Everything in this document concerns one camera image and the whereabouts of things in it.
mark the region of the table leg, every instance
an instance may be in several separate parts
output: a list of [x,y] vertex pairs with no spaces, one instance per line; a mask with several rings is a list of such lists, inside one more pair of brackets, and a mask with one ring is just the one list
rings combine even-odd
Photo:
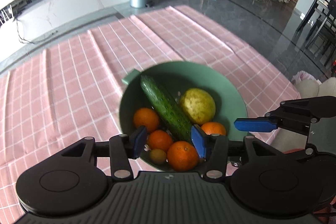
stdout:
[[299,32],[303,27],[308,23],[310,20],[311,16],[315,12],[315,8],[318,7],[317,0],[314,0],[311,7],[308,10],[308,13],[306,14],[305,18],[301,21],[300,25],[297,27],[295,32]]
[[325,17],[325,19],[322,21],[322,24],[321,24],[321,26],[318,28],[318,30],[317,30],[317,32],[313,35],[313,37],[311,37],[310,39],[309,39],[309,41],[307,42],[307,45],[309,45],[318,35],[319,35],[319,32],[322,30],[322,28],[323,28],[323,26],[324,26],[324,24],[327,22],[327,20],[328,20],[328,17],[330,16],[330,12],[331,11],[329,11],[328,12],[328,14],[327,14],[327,16]]

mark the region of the beige sofa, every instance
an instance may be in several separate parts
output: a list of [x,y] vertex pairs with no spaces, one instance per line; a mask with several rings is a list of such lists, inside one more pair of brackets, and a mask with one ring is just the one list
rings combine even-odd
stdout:
[[[336,78],[332,77],[319,85],[315,80],[303,80],[298,83],[296,89],[301,95],[301,98],[311,98],[319,96],[334,96],[336,97]],[[297,148],[305,148],[307,137],[281,129],[271,146],[285,152]]]

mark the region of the cucumber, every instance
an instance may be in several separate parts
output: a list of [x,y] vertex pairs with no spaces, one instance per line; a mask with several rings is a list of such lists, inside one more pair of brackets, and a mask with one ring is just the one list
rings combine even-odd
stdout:
[[168,90],[146,75],[141,76],[141,88],[173,137],[192,143],[192,124]]

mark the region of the bowl handle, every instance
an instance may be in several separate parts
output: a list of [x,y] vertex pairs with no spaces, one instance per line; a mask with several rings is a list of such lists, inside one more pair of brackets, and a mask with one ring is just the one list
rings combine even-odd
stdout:
[[125,85],[128,85],[129,83],[131,83],[133,81],[134,78],[136,78],[138,75],[140,74],[140,71],[134,69],[132,70],[129,74],[127,74],[123,79],[122,82]]

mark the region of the tangerine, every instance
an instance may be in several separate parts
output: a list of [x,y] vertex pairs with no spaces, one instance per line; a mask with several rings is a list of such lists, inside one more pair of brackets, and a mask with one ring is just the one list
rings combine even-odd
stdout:
[[136,128],[145,126],[147,132],[152,133],[159,128],[160,119],[154,110],[142,107],[134,113],[133,123]]
[[167,132],[155,130],[149,135],[147,143],[151,149],[161,149],[167,153],[173,139]]
[[225,127],[219,122],[206,122],[204,125],[201,126],[201,129],[208,135],[226,135]]
[[196,148],[185,141],[173,143],[167,152],[169,165],[178,172],[193,169],[199,162]]

